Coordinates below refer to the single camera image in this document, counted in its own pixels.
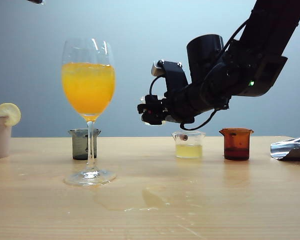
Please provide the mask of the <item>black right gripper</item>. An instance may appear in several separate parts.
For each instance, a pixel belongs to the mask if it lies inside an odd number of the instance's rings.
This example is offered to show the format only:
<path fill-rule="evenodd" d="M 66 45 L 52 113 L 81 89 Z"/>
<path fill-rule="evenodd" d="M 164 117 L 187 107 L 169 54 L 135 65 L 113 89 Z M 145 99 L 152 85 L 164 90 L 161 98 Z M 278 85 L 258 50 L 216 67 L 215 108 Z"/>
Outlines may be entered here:
<path fill-rule="evenodd" d="M 141 120 L 151 126 L 163 125 L 166 119 L 175 123 L 190 124 L 195 116 L 212 109 L 229 108 L 230 96 L 215 92 L 208 83 L 191 83 L 182 88 L 175 88 L 164 93 L 165 99 L 158 95 L 145 95 L 139 100 L 137 112 Z"/>

